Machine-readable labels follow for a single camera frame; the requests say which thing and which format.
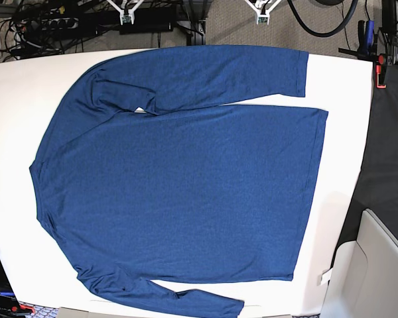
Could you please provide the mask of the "blue long-sleeve T-shirt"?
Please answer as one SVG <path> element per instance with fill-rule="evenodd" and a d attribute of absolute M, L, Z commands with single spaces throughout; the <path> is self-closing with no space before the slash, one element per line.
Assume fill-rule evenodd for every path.
<path fill-rule="evenodd" d="M 36 214 L 77 278 L 122 305 L 237 317 L 241 300 L 160 281 L 290 281 L 327 112 L 304 97 L 308 53 L 146 50 L 92 66 L 62 98 L 29 170 Z"/>

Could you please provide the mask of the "white paper tag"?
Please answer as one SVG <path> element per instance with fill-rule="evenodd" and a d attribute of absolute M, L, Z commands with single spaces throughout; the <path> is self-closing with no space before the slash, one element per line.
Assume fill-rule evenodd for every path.
<path fill-rule="evenodd" d="M 319 277 L 317 278 L 317 285 L 321 286 L 321 285 L 327 284 L 330 281 L 331 276 L 332 276 L 332 268 L 329 270 L 326 270 L 321 275 L 319 275 Z"/>

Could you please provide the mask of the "dark grey cloth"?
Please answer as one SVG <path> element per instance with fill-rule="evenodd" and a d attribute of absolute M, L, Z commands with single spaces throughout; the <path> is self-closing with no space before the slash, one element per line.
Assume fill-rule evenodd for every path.
<path fill-rule="evenodd" d="M 361 171 L 338 244 L 356 240 L 362 212 L 372 210 L 398 240 L 398 66 L 389 66 L 386 87 L 375 88 Z"/>

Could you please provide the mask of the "black power strip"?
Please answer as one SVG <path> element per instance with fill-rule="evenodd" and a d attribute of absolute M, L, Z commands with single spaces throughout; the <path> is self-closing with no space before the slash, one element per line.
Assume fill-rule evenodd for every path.
<path fill-rule="evenodd" d="M 76 18 L 43 19 L 38 23 L 44 30 L 71 30 L 79 27 L 79 20 Z"/>

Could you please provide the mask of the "red and black clamp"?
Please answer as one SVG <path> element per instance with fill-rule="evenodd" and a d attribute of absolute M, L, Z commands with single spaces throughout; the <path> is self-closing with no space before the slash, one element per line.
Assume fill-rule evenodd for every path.
<path fill-rule="evenodd" d="M 386 54 L 379 54 L 375 60 L 375 86 L 378 89 L 385 89 L 385 73 L 387 65 Z"/>

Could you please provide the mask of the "white plastic bin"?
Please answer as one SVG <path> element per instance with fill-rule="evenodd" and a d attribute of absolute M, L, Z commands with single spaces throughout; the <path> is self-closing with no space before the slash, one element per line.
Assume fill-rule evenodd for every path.
<path fill-rule="evenodd" d="M 398 240 L 376 214 L 336 252 L 321 317 L 398 317 Z"/>

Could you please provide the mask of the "black aluminium frame post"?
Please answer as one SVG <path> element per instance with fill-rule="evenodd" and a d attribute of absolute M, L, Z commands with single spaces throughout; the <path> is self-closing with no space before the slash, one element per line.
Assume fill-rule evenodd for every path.
<path fill-rule="evenodd" d="M 208 1 L 182 1 L 181 7 L 187 17 L 185 30 L 187 31 L 186 43 L 188 46 L 202 46 L 206 44 L 206 19 L 208 14 Z"/>

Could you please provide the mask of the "blue handled tool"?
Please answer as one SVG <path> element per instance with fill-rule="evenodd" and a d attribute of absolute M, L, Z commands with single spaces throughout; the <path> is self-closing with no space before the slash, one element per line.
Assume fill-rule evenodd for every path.
<path fill-rule="evenodd" d="M 374 32 L 374 21 L 368 20 L 365 23 L 365 52 L 367 55 L 371 55 L 373 51 L 373 32 Z"/>

